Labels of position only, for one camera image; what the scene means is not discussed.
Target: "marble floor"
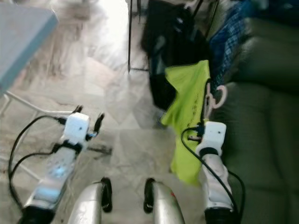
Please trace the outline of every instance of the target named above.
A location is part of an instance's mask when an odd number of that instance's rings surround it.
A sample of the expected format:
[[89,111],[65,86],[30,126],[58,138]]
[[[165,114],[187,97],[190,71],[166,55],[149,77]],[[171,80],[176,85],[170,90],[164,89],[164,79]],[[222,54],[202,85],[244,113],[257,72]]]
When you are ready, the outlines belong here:
[[[73,110],[76,105],[84,105],[83,112],[91,116],[92,123],[99,112],[105,112],[100,135],[91,146],[113,147],[112,155],[81,155],[53,223],[67,223],[82,189],[103,176],[111,178],[114,193],[114,209],[103,214],[104,224],[153,223],[152,215],[142,209],[148,177],[164,181],[173,189],[187,224],[204,223],[201,190],[185,185],[169,173],[174,134],[170,128],[157,124],[159,111],[152,103],[148,74],[127,71],[127,2],[90,0],[87,5],[80,0],[23,0],[20,4],[53,9],[59,25],[11,91],[45,109]],[[139,46],[141,34],[142,24],[134,18],[132,64],[146,67],[145,54]],[[1,118],[1,155],[8,156],[16,135],[32,115],[33,111],[21,104],[11,104]],[[49,150],[61,131],[62,127],[51,121],[37,123],[17,157]],[[42,175],[44,161],[33,158],[24,164]],[[20,214],[8,194],[6,164],[0,163],[0,171],[1,224],[15,224]],[[36,182],[20,171],[15,184],[25,201]]]

